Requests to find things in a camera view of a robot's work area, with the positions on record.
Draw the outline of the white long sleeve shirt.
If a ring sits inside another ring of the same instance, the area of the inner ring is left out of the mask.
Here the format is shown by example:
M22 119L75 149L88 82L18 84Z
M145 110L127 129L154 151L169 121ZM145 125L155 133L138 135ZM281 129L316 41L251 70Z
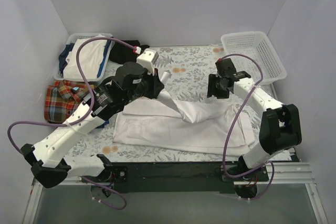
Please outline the white long sleeve shirt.
M113 140L129 145L154 146L179 151L226 154L239 157L255 142L248 114L237 113L234 104L224 100L200 103L173 100L163 90L157 100L140 98L126 105L117 115Z

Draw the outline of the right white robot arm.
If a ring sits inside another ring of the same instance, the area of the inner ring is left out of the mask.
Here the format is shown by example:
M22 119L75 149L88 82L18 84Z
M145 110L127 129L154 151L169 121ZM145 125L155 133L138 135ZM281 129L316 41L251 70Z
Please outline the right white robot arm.
M248 181L272 157L301 144L299 110L271 97L247 72L237 71L231 55L218 59L215 65L217 73L208 76L207 96L226 99L235 94L261 118L258 144L240 156L235 167L224 169L227 177Z

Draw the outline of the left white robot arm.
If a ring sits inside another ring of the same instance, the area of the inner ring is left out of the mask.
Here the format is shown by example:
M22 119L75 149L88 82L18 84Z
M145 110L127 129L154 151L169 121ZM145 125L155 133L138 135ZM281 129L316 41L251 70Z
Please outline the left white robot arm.
M71 157L67 156L68 151L129 103L141 97L156 99L163 88L156 68L149 70L135 62L120 66L114 76L105 78L93 94L84 98L63 126L40 142L21 148L34 178L45 188L55 187L68 177L108 181L113 165L103 154Z

